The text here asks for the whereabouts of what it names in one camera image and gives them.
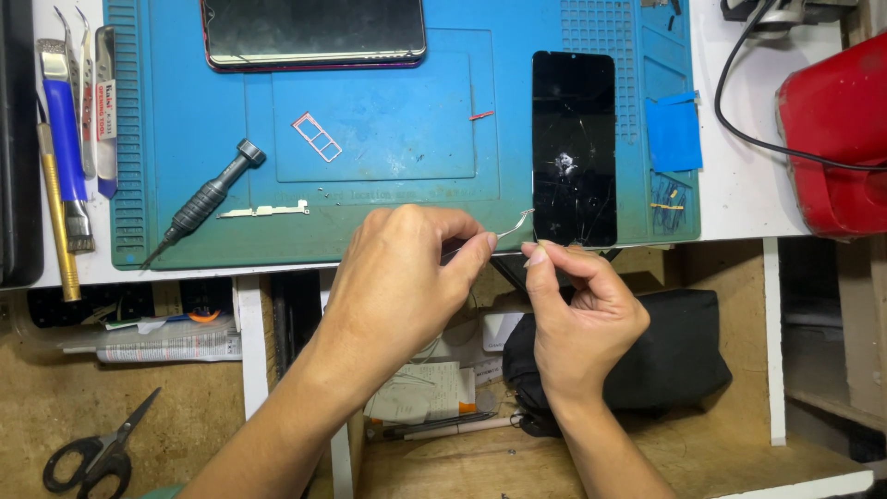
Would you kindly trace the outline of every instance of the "fingernail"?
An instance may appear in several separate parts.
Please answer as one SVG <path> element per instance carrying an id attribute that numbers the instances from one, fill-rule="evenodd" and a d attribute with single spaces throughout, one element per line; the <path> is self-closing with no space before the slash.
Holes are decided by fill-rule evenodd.
<path id="1" fill-rule="evenodd" d="M 546 249 L 540 244 L 533 250 L 533 254 L 530 255 L 530 259 L 527 260 L 527 263 L 523 264 L 523 268 L 530 268 L 535 264 L 540 264 L 546 261 L 546 258 L 548 258 L 548 253 L 546 253 Z"/>

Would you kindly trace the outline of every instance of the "silicone repair mat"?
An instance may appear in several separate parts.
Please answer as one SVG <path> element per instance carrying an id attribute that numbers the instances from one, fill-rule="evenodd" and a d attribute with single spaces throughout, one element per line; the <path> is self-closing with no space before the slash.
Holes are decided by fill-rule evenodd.
<path id="1" fill-rule="evenodd" d="M 687 0 L 671 22 L 669 5 L 638 2 L 423 6 L 428 51 L 418 67 L 219 74 L 206 62 L 198 2 L 105 0 L 106 23 L 117 29 L 114 265 L 136 269 L 245 137 L 268 159 L 216 214 L 306 212 L 211 216 L 152 268 L 338 260 L 367 212 L 407 202 L 467 210 L 493 232 L 513 227 L 532 204 L 536 51 L 616 63 L 618 243 L 698 237 L 696 172 L 652 171 L 642 112 L 644 98 L 693 90 Z M 531 240 L 531 227 L 499 249 Z"/>

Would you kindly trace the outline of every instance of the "precision screwdriver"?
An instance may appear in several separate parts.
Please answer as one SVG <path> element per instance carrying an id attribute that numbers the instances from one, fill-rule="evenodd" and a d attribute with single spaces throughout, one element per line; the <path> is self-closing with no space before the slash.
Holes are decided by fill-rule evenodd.
<path id="1" fill-rule="evenodd" d="M 155 249 L 145 262 L 139 267 L 146 269 L 151 261 L 157 255 L 161 254 L 167 246 L 182 239 L 183 236 L 194 231 L 203 220 L 216 209 L 218 205 L 224 201 L 228 195 L 228 188 L 243 173 L 244 170 L 253 165 L 262 164 L 265 161 L 265 153 L 258 147 L 253 146 L 249 140 L 243 139 L 237 145 L 237 157 L 231 162 L 218 177 L 209 180 L 200 190 L 197 191 L 191 199 L 175 214 L 172 218 L 172 226 L 163 234 L 161 243 Z"/>

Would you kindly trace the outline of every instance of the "white desk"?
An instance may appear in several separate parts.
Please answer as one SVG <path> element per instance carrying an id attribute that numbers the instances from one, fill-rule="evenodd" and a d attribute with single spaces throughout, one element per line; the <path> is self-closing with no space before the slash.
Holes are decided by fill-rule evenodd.
<path id="1" fill-rule="evenodd" d="M 53 0 L 34 0 L 35 38 L 64 35 L 52 6 Z M 702 104 L 700 135 L 703 164 L 699 175 L 702 208 L 702 239 L 741 239 L 807 234 L 785 173 L 784 158 L 750 147 L 721 129 L 712 102 L 715 85 L 727 54 L 742 30 L 739 23 L 723 21 L 717 0 L 693 0 L 693 74 Z M 94 30 L 103 19 L 100 0 L 79 0 Z M 60 8 L 79 43 L 82 28 L 73 3 Z M 790 40 L 760 47 L 743 57 L 740 52 L 725 91 L 724 112 L 741 130 L 760 139 L 779 143 L 773 118 L 773 94 L 792 71 L 841 50 L 837 25 L 797 28 Z M 317 267 L 318 265 L 273 265 L 186 271 L 120 271 L 111 265 L 109 202 L 98 193 L 95 181 L 87 182 L 90 220 L 96 236 L 96 251 L 77 256 L 82 284 L 122 281 L 158 281 L 201 276 L 266 273 Z M 35 286 L 58 286 L 59 267 L 54 253 L 48 210 L 43 211 L 43 277 Z"/>

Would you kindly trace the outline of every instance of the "red machine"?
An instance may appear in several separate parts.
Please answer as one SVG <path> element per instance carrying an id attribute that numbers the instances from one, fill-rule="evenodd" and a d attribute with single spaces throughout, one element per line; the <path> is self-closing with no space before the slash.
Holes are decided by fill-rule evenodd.
<path id="1" fill-rule="evenodd" d="M 779 89 L 786 147 L 884 171 L 790 156 L 789 176 L 810 230 L 850 239 L 887 232 L 887 34 L 794 73 Z"/>

